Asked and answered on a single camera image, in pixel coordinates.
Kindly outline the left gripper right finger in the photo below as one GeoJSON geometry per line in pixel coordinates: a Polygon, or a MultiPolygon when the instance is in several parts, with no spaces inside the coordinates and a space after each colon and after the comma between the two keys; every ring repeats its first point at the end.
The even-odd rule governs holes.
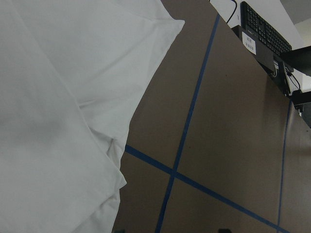
{"type": "Polygon", "coordinates": [[[232,233],[232,231],[228,228],[225,228],[225,229],[219,229],[218,233],[232,233]]]}

